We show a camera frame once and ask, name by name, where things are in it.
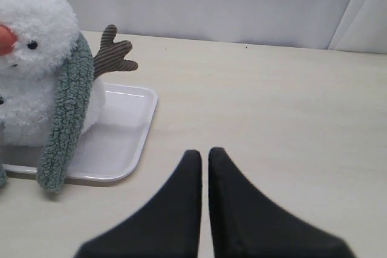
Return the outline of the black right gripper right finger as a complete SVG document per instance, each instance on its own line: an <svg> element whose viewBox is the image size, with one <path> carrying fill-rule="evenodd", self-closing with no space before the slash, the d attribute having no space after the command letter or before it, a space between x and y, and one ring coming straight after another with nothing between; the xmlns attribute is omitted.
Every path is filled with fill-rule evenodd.
<svg viewBox="0 0 387 258"><path fill-rule="evenodd" d="M354 257L341 238L284 210L258 190L222 147L208 157L215 257Z"/></svg>

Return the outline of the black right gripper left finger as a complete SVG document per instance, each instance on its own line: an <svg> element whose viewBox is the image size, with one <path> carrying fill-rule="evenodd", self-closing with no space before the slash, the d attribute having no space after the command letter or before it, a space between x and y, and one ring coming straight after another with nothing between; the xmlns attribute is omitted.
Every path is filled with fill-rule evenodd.
<svg viewBox="0 0 387 258"><path fill-rule="evenodd" d="M201 211L202 159L187 150L141 209L85 242L76 257L197 257Z"/></svg>

